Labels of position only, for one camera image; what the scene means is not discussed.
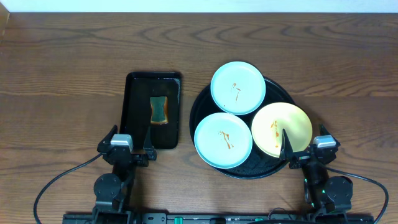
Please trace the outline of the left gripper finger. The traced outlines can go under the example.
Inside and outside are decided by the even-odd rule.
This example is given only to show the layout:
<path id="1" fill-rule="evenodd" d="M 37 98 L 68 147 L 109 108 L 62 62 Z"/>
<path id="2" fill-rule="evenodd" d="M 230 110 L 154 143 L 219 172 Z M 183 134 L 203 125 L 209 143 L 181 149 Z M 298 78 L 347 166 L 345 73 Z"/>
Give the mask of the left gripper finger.
<path id="1" fill-rule="evenodd" d="M 144 145 L 143 145 L 143 150 L 145 150 L 146 157 L 149 161 L 157 160 L 157 151 L 152 144 L 150 126 L 147 128 L 146 137 L 145 137 Z"/>
<path id="2" fill-rule="evenodd" d="M 114 125 L 110 132 L 99 142 L 97 151 L 99 153 L 107 153 L 111 147 L 111 140 L 115 134 L 118 133 L 118 127 Z"/>

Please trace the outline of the yellow plate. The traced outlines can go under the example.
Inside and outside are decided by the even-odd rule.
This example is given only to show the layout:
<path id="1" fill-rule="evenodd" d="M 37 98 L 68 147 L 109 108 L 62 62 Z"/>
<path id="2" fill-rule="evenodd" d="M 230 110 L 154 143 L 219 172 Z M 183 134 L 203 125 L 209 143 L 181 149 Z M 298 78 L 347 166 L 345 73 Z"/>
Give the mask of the yellow plate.
<path id="1" fill-rule="evenodd" d="M 282 136 L 286 132 L 294 152 L 304 151 L 312 139 L 312 124 L 307 114 L 290 103 L 271 103 L 253 118 L 251 133 L 257 147 L 272 157 L 279 157 Z"/>

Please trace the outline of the orange green scrub sponge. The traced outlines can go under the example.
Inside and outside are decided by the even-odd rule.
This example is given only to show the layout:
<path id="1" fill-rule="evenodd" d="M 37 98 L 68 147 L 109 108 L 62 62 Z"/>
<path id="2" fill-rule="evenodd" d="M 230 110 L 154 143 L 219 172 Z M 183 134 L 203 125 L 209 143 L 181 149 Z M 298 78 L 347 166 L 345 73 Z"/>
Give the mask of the orange green scrub sponge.
<path id="1" fill-rule="evenodd" d="M 166 96 L 150 97 L 151 124 L 167 124 L 169 122 L 167 106 L 168 98 Z"/>

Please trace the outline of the light blue plate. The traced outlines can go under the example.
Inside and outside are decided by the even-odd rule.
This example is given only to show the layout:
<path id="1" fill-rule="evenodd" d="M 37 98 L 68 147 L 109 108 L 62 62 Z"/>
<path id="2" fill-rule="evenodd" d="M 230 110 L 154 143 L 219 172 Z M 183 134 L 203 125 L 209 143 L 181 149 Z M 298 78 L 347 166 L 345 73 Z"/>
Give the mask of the light blue plate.
<path id="1" fill-rule="evenodd" d="M 219 169 L 241 165 L 252 151 L 252 134 L 247 124 L 228 113 L 213 113 L 202 119 L 193 142 L 198 155 Z"/>
<path id="2" fill-rule="evenodd" d="M 216 105 L 226 113 L 245 115 L 264 101 L 266 83 L 262 73 L 247 62 L 229 62 L 214 73 L 210 92 Z"/>

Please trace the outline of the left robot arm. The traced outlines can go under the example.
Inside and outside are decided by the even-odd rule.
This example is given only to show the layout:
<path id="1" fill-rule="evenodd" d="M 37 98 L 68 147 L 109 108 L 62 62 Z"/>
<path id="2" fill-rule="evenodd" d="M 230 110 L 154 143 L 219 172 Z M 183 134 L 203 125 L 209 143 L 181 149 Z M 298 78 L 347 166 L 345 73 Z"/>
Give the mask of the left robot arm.
<path id="1" fill-rule="evenodd" d="M 142 215 L 130 207 L 130 198 L 136 169 L 147 167 L 149 161 L 157 159 L 150 132 L 148 128 L 142 154 L 134 152 L 132 137 L 119 134 L 117 126 L 99 142 L 97 151 L 113 170 L 98 177 L 94 184 L 96 202 L 92 223 L 142 223 Z"/>

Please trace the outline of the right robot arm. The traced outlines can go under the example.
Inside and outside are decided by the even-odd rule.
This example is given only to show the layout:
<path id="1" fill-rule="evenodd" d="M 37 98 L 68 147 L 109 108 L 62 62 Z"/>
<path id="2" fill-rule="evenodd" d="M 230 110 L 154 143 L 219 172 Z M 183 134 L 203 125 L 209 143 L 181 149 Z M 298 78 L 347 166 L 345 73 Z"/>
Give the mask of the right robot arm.
<path id="1" fill-rule="evenodd" d="M 300 169 L 305 177 L 305 201 L 313 207 L 307 218 L 315 222 L 348 223 L 346 212 L 352 208 L 353 183 L 343 176 L 330 177 L 326 165 L 336 159 L 340 147 L 324 127 L 320 135 L 305 150 L 294 152 L 286 130 L 282 131 L 280 158 L 289 162 L 290 169 Z"/>

